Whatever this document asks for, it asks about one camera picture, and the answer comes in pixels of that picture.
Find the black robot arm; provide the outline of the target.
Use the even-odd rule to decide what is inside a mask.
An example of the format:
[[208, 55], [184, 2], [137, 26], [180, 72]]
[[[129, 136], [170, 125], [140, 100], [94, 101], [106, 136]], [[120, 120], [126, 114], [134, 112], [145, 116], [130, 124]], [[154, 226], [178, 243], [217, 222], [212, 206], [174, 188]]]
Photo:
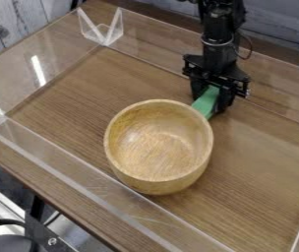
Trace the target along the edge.
[[245, 21], [244, 0], [188, 0], [197, 6], [202, 24], [201, 54], [185, 54], [182, 74], [189, 79], [192, 108], [209, 119], [225, 111], [235, 97], [245, 98], [251, 78], [239, 68], [240, 26]]

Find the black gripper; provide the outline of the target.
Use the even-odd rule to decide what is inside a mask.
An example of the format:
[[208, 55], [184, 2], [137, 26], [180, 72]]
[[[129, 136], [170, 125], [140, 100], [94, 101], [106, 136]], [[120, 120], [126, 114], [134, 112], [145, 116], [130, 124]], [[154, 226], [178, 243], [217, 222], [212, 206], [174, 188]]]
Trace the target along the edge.
[[224, 43], [202, 41], [200, 55], [185, 54], [182, 74], [189, 79], [192, 99], [197, 99], [209, 86], [218, 89], [216, 112], [221, 113], [232, 105], [235, 96], [248, 95], [251, 78], [239, 68], [239, 39]]

